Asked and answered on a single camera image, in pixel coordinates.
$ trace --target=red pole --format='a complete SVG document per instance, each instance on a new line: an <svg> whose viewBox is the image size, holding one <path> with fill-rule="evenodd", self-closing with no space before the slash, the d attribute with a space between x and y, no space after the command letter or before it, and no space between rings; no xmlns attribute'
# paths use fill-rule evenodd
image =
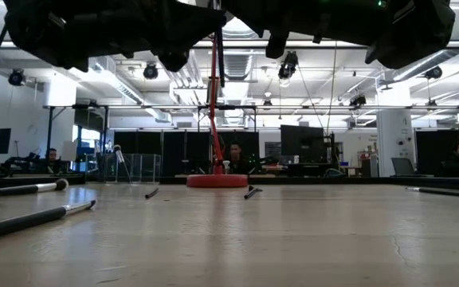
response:
<svg viewBox="0 0 459 287"><path fill-rule="evenodd" d="M218 90L218 79L216 78L216 65L217 65L217 34L214 33L214 43L212 44L212 93L210 94L210 126L212 127L212 136L214 137L214 148L217 156L217 161L214 166L214 174L220 175L222 173L222 153L221 144L219 143L219 137L217 129L215 127L214 116L215 116L215 94Z"/></svg>

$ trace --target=red base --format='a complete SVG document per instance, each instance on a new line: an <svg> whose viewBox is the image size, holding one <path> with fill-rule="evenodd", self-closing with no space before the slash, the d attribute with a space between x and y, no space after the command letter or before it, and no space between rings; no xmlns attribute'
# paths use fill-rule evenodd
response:
<svg viewBox="0 0 459 287"><path fill-rule="evenodd" d="M247 187L247 175L189 175L187 187Z"/></svg>

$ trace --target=black and white stick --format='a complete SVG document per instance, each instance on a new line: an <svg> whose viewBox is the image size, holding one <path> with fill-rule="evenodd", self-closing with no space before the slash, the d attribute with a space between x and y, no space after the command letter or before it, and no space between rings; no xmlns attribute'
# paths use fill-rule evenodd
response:
<svg viewBox="0 0 459 287"><path fill-rule="evenodd" d="M112 150L115 152L116 154L116 159L118 160L118 164L120 165L123 165L124 168L125 168L125 173L127 173L127 177L128 177L128 182L130 183L132 180L131 180L131 174L128 173L128 169L127 169L127 164L125 164L125 158L124 158L124 155L121 153L121 146L119 144L115 144L115 146L112 148Z"/></svg>
<svg viewBox="0 0 459 287"><path fill-rule="evenodd" d="M38 226L47 222L61 219L76 212L89 210L95 205L96 201L78 204L64 205L50 210L35 212L16 218L9 218L0 221L0 236L11 234L26 228Z"/></svg>
<svg viewBox="0 0 459 287"><path fill-rule="evenodd" d="M427 193L432 195L449 195L449 196L459 196L459 192L454 191L440 191L432 188L425 187L405 187L408 191L418 191L421 193Z"/></svg>
<svg viewBox="0 0 459 287"><path fill-rule="evenodd" d="M0 188L0 196L7 195L31 195L44 191L64 191L69 187L66 179L58 179L55 183L30 184L19 187Z"/></svg>

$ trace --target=red stand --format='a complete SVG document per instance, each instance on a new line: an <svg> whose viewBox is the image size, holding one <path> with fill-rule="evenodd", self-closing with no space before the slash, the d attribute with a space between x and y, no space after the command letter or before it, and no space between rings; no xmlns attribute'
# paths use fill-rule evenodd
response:
<svg viewBox="0 0 459 287"><path fill-rule="evenodd" d="M216 77L217 64L217 35L214 34L214 43L212 45L212 86L210 87L210 126L212 127L212 136L214 138L214 150L216 160L214 163L214 173L212 175L189 175L187 177L188 187L247 187L247 175L223 175L222 173L222 152L221 144L217 129L215 127L215 95L218 90L218 78Z"/></svg>
<svg viewBox="0 0 459 287"><path fill-rule="evenodd" d="M189 175L187 187L247 187L247 175Z"/></svg>

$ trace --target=laptop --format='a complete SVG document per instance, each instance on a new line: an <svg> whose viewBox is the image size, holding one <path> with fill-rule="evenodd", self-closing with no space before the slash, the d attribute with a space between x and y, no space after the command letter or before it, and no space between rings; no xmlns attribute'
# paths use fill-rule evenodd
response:
<svg viewBox="0 0 459 287"><path fill-rule="evenodd" d="M394 167L394 176L400 177L426 177L427 175L418 175L410 159L407 158L390 158Z"/></svg>

